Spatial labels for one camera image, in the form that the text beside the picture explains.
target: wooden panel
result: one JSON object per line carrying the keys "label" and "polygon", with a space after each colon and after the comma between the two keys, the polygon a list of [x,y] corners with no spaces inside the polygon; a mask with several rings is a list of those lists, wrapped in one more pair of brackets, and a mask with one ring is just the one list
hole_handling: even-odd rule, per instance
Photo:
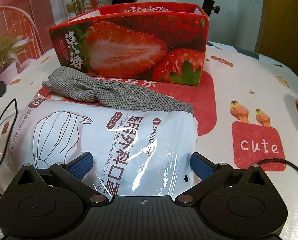
{"label": "wooden panel", "polygon": [[298,75],[298,0],[263,0],[255,51],[287,65]]}

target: tablecloth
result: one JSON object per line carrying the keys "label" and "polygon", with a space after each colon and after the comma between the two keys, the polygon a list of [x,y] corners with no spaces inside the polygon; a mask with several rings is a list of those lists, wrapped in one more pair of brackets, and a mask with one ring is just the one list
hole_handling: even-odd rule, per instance
{"label": "tablecloth", "polygon": [[[57,67],[53,49],[27,67],[0,98],[0,114],[13,98],[17,98],[19,110],[34,96],[67,100],[41,87]],[[298,166],[298,77],[263,55],[213,42],[208,43],[203,70],[199,87],[136,79],[119,81],[192,103],[198,120],[196,150],[215,163],[226,162],[245,169],[264,158],[285,158]],[[0,137],[6,136],[6,132],[2,134],[3,125],[4,122]],[[272,163],[263,168],[288,208],[281,237],[296,240],[298,174],[283,164]]]}

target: surgical mask package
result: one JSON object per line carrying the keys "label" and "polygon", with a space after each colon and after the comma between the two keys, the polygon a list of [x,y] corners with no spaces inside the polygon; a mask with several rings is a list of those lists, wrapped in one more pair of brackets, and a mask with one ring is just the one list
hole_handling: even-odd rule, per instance
{"label": "surgical mask package", "polygon": [[82,181],[109,199],[174,199],[193,186],[196,140],[197,121],[183,111],[134,112],[36,98],[18,114],[4,163],[15,174],[24,163],[44,169],[90,152],[94,165]]}

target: strawberry slice image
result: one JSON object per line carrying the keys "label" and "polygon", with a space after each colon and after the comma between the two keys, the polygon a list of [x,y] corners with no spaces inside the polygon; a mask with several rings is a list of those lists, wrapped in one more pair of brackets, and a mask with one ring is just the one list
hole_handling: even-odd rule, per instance
{"label": "strawberry slice image", "polygon": [[204,53],[192,49],[170,51],[153,71],[152,80],[199,85]]}
{"label": "strawberry slice image", "polygon": [[112,23],[135,31],[156,35],[170,50],[191,48],[204,50],[206,19],[180,15],[133,15],[113,17]]}
{"label": "strawberry slice image", "polygon": [[97,22],[87,29],[90,66],[104,77],[130,78],[161,61],[167,45],[149,35],[110,22]]}

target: gray towel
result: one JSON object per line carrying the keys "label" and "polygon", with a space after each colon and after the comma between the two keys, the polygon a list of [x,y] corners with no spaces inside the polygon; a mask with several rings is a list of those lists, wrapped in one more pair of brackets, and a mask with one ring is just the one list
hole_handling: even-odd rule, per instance
{"label": "gray towel", "polygon": [[86,74],[61,66],[43,81],[42,86],[62,96],[103,106],[133,111],[185,111],[192,105],[162,95],[148,88],[118,81],[97,81]]}

